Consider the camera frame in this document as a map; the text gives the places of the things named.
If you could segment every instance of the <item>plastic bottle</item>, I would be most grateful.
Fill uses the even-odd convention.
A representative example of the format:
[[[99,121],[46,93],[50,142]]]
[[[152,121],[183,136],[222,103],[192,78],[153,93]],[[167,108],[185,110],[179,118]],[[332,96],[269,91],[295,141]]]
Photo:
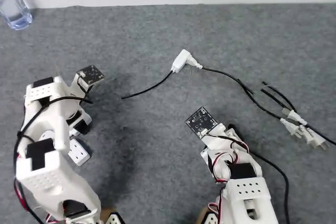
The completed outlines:
[[[0,0],[0,14],[14,30],[22,30],[32,22],[31,13],[23,0]]]

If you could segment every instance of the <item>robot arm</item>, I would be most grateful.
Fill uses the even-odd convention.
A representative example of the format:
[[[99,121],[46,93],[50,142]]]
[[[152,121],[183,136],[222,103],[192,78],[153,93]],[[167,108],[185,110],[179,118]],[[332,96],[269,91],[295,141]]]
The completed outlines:
[[[201,223],[278,224],[261,167],[235,130],[218,124],[203,107],[186,124],[206,145],[201,156],[211,175],[224,184]]]
[[[62,97],[84,98],[92,85],[103,78],[104,75],[91,65],[76,73],[70,87],[61,77],[49,77],[26,89],[22,129],[41,108],[45,109],[23,133],[17,149],[16,179],[50,216],[66,223],[103,223],[97,194],[64,157],[69,152],[70,136],[85,134],[91,117],[79,100],[49,102]]]

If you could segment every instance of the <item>black cable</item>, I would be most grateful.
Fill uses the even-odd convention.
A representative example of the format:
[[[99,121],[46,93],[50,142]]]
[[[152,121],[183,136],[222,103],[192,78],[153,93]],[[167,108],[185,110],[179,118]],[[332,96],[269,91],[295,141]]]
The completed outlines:
[[[312,127],[310,124],[305,125],[305,127],[312,129],[313,131],[315,131],[316,134],[318,134],[320,137],[324,138],[325,140],[327,140],[329,143],[333,144],[336,146],[336,142],[334,142],[333,140],[331,140],[330,138],[328,138],[327,136],[325,136],[324,134],[322,134],[321,132],[319,132],[318,130],[316,130],[314,127]]]
[[[210,71],[210,72],[214,72],[214,73],[220,73],[220,74],[223,74],[225,76],[228,76],[229,78],[231,78],[234,81],[236,81],[244,90],[246,89],[251,94],[254,94],[253,91],[249,87],[247,87],[245,84],[242,83],[242,81],[240,81],[239,79],[237,79],[236,77],[232,76],[229,73],[226,73],[226,72],[223,72],[223,71],[219,71],[219,70],[215,70],[215,69],[211,69],[211,68],[206,68],[206,67],[203,67],[202,69],[206,70],[206,71]]]
[[[86,90],[82,87],[82,85],[79,84],[79,78],[81,78],[82,80],[83,80],[83,78],[82,78],[82,77],[78,77],[78,78],[77,78],[77,85],[79,86],[80,90],[84,92],[84,94],[85,94],[85,95],[84,95],[84,99],[85,99],[85,98],[88,96],[90,90],[93,88],[93,85],[90,86],[90,87],[88,88],[88,90],[86,91]]]
[[[255,155],[256,157],[260,158],[262,161],[266,162],[267,164],[273,166],[275,170],[277,170],[283,177],[286,183],[285,187],[285,198],[283,200],[284,203],[284,210],[285,210],[285,218],[286,218],[286,224],[290,224],[290,219],[289,219],[289,211],[288,211],[288,196],[289,196],[289,180],[287,175],[274,163],[271,161],[267,160],[263,156],[259,155],[258,153],[255,153],[253,151],[250,151],[251,154]]]
[[[31,142],[35,142],[30,136],[22,135],[22,137],[25,137],[25,138],[29,139]]]
[[[265,95],[267,95],[268,97],[270,97],[273,101],[275,101],[276,103],[278,103],[282,108],[286,108],[288,110],[291,110],[288,106],[284,105],[278,98],[276,98],[274,95],[272,95],[271,93],[269,93],[265,89],[261,89],[260,91],[262,93],[264,93]]]
[[[276,118],[276,119],[278,119],[278,120],[281,119],[280,116],[274,114],[273,112],[271,112],[271,111],[265,109],[263,106],[261,106],[260,103],[258,103],[258,102],[256,101],[256,99],[254,99],[254,97],[248,92],[247,89],[244,89],[244,91],[245,91],[245,93],[247,94],[247,96],[251,99],[251,101],[252,101],[255,105],[257,105],[262,111],[265,111],[267,114],[273,116],[274,118]]]
[[[146,93],[146,92],[148,92],[148,91],[150,91],[150,90],[152,90],[152,89],[155,89],[157,86],[159,86],[159,85],[161,85],[162,83],[164,83],[165,80],[167,80],[168,77],[169,77],[172,73],[173,73],[173,71],[170,71],[170,72],[167,74],[167,76],[166,76],[165,78],[163,78],[162,81],[158,82],[158,83],[155,84],[154,86],[151,86],[150,88],[145,89],[145,90],[143,90],[143,91],[141,91],[141,92],[138,92],[138,93],[135,93],[135,94],[126,95],[126,96],[122,97],[121,99],[127,99],[127,98],[131,98],[131,97],[135,97],[135,96],[137,96],[137,95],[139,95],[139,94],[143,94],[143,93]]]
[[[207,136],[212,136],[212,137],[219,137],[221,139],[227,139],[227,140],[230,140],[236,144],[238,144],[240,147],[242,147],[243,149],[245,149],[247,151],[247,153],[249,153],[249,149],[246,148],[247,145],[244,145],[241,141],[238,141],[238,140],[235,140],[234,138],[232,137],[229,137],[229,136],[213,136],[213,135],[210,135],[210,134],[206,134]]]
[[[17,140],[15,142],[15,145],[14,145],[14,151],[13,151],[13,169],[14,169],[14,185],[15,183],[17,183],[17,188],[21,194],[21,197],[23,199],[23,201],[25,202],[25,205],[26,205],[26,208],[27,208],[27,211],[36,219],[36,221],[40,224],[44,224],[43,221],[41,221],[41,219],[34,213],[34,211],[30,208],[27,200],[26,200],[26,196],[25,196],[25,193],[23,191],[23,188],[22,188],[22,184],[16,179],[16,159],[17,159],[17,149],[18,149],[18,146],[21,142],[21,139],[22,137],[27,137],[25,135],[25,132],[27,131],[28,127],[36,120],[36,118],[47,108],[49,107],[51,104],[55,103],[55,102],[58,102],[58,101],[62,101],[62,100],[80,100],[80,101],[84,101],[84,102],[87,102],[87,103],[92,103],[91,101],[89,100],[86,100],[84,98],[80,98],[80,97],[60,97],[60,98],[56,98],[52,101],[49,101],[48,103],[46,103],[45,105],[43,105],[39,111],[37,111],[37,113],[29,120],[29,122],[24,126],[24,128],[19,131],[17,133]]]
[[[265,86],[267,86],[268,88],[272,89],[274,92],[276,92],[279,96],[281,96],[288,104],[289,106],[296,112],[297,110],[295,109],[294,105],[289,101],[289,99],[284,95],[282,94],[279,90],[277,90],[276,88],[268,85],[268,83],[266,81],[263,81],[263,84]]]

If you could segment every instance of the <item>white plug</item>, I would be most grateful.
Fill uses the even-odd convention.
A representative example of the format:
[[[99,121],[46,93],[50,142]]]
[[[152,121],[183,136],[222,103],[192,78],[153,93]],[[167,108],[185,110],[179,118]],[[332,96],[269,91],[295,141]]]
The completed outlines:
[[[81,146],[76,139],[70,140],[70,151],[68,153],[72,161],[81,166],[90,159],[90,154]]]
[[[175,58],[172,64],[171,71],[173,71],[173,73],[178,73],[186,64],[189,64],[190,66],[193,67],[197,67],[199,69],[203,68],[203,66],[197,62],[197,60],[191,55],[190,52],[188,52],[185,49],[182,49],[179,55]]]
[[[319,134],[317,134],[315,131],[313,131],[311,128],[307,128],[307,131],[311,134],[313,137],[313,141],[311,142],[312,146],[316,148],[317,146],[320,146],[325,151],[327,150],[327,143],[325,142],[325,139],[322,138]]]
[[[298,138],[301,138],[303,133],[300,131],[299,126],[288,122],[286,119],[281,118],[280,122],[286,127],[287,131],[289,131],[290,135],[294,135]]]
[[[307,125],[307,122],[294,110],[289,110],[288,108],[283,108],[282,109],[283,114],[287,116],[287,118],[299,122],[302,125]]]
[[[314,148],[317,147],[314,137],[307,131],[306,127],[303,125],[300,125],[300,131],[302,132],[302,135],[305,137],[307,144],[311,144]]]

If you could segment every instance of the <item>circuit board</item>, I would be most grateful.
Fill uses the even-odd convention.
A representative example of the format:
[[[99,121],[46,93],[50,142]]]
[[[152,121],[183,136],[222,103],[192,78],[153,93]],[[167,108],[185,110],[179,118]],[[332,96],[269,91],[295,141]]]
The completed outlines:
[[[192,114],[185,123],[200,139],[218,124],[203,106]]]
[[[105,78],[102,72],[95,65],[87,66],[77,72],[81,79],[88,85],[91,86],[102,79]]]

